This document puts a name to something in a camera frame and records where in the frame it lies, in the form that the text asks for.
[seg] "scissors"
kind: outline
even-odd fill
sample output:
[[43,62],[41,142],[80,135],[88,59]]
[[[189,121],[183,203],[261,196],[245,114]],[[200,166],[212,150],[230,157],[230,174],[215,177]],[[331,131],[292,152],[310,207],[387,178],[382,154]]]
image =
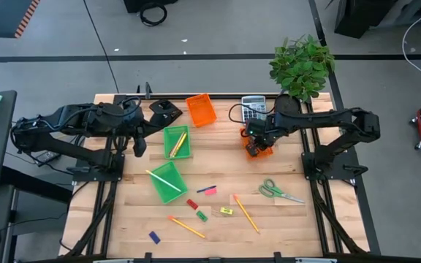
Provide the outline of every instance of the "scissors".
[[305,203],[305,201],[298,199],[297,197],[284,193],[281,189],[276,187],[276,183],[271,179],[264,180],[264,184],[259,186],[259,191],[262,195],[269,198],[283,197],[295,202]]

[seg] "gray floor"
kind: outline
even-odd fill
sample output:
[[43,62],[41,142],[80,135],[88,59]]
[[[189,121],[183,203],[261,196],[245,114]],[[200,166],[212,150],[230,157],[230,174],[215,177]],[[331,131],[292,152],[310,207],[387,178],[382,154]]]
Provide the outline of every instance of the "gray floor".
[[[333,53],[401,53],[405,28],[375,29],[362,39],[343,37],[333,33],[337,1],[328,9],[327,1],[316,2]],[[127,14],[122,0],[87,3],[110,55],[270,53],[285,36],[316,36],[308,2],[301,0],[180,0],[167,7],[167,21],[155,28]],[[421,53],[421,25],[411,31],[407,51]],[[82,0],[44,0],[20,39],[0,39],[0,56],[101,54]],[[112,68],[125,93],[145,81],[155,92],[277,90],[266,60],[114,61]],[[360,106],[380,116],[382,138],[358,145],[357,151],[360,163],[370,168],[364,178],[382,253],[421,257],[421,152],[413,149],[417,133],[407,123],[421,107],[421,73],[405,61],[337,61],[335,73],[346,107]],[[115,92],[106,62],[0,64],[0,91],[7,89],[18,92],[15,118]],[[15,149],[9,145],[8,151]],[[11,156],[4,161],[30,175],[49,172]],[[56,166],[73,164],[63,158]],[[59,227],[22,236],[18,257],[55,257],[61,233]]]

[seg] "green eraser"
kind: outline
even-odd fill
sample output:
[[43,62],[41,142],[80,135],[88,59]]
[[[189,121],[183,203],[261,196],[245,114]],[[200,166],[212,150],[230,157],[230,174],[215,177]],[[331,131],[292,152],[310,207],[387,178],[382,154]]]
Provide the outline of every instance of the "green eraser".
[[196,215],[199,216],[199,218],[201,218],[201,220],[204,222],[208,220],[207,216],[204,216],[204,214],[201,211],[197,211]]

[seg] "green basket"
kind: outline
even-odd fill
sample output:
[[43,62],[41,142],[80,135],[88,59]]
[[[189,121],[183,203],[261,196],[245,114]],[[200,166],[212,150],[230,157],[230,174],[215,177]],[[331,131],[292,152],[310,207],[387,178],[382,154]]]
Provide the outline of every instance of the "green basket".
[[176,166],[172,161],[156,168],[152,171],[152,173],[181,190],[181,192],[176,191],[175,189],[169,187],[166,183],[163,183],[151,175],[153,186],[155,186],[155,189],[159,193],[160,199],[164,204],[168,204],[188,191],[180,172],[176,169]]
[[[170,157],[170,151],[175,147],[183,132],[186,132],[187,135],[180,150],[176,153],[175,157]],[[187,125],[167,127],[164,129],[164,155],[169,160],[184,159],[191,156],[191,140],[189,139],[189,127]]]

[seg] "wooden tabletop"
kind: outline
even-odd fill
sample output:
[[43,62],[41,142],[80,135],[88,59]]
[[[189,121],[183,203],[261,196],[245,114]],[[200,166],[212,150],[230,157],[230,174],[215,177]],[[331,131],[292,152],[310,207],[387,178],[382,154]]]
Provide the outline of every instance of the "wooden tabletop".
[[[113,102],[114,96],[97,94],[95,102]],[[141,105],[146,119],[152,115],[148,108],[151,102],[143,101]],[[145,252],[152,252],[154,258],[272,257],[275,251],[280,251],[282,256],[321,256],[313,199],[300,160],[303,152],[300,132],[278,140],[272,156],[249,161],[241,143],[239,128],[242,126],[228,118],[229,108],[239,100],[213,100],[217,121],[201,128],[192,125],[184,100],[172,102],[183,111],[172,126],[186,124],[190,127],[191,157],[174,160],[189,191],[163,205],[145,173],[146,169],[153,170],[168,161],[164,158],[163,133],[157,132],[146,138],[147,151],[141,158],[134,157],[131,141],[125,151],[123,180],[116,193],[108,258],[143,258]],[[273,101],[267,101],[267,106],[270,109]],[[313,100],[313,107],[315,112],[332,109],[330,95],[320,94]],[[238,107],[233,110],[232,117],[241,119]],[[319,129],[323,144],[338,136],[337,128]],[[100,149],[105,146],[105,139],[87,139],[84,146]],[[273,179],[283,191],[306,203],[262,196],[258,187],[265,178]],[[217,185],[217,194],[196,193],[197,189],[212,185]],[[334,180],[330,181],[330,187],[339,222],[361,248],[368,250],[354,189]],[[90,182],[71,201],[64,245],[72,247],[90,224],[96,190],[97,183]],[[259,234],[232,194],[238,194],[258,226]],[[196,216],[196,210],[186,204],[187,199],[199,205],[198,210],[208,217],[207,222]],[[233,209],[233,215],[220,213],[220,207]],[[168,215],[175,216],[206,238],[202,239],[170,221]],[[325,224],[330,250],[333,251],[332,233],[326,219]],[[160,244],[156,245],[148,236],[151,231],[162,240]],[[98,231],[96,252],[99,252],[101,235],[102,231]],[[60,249],[60,254],[66,252],[64,248]]]

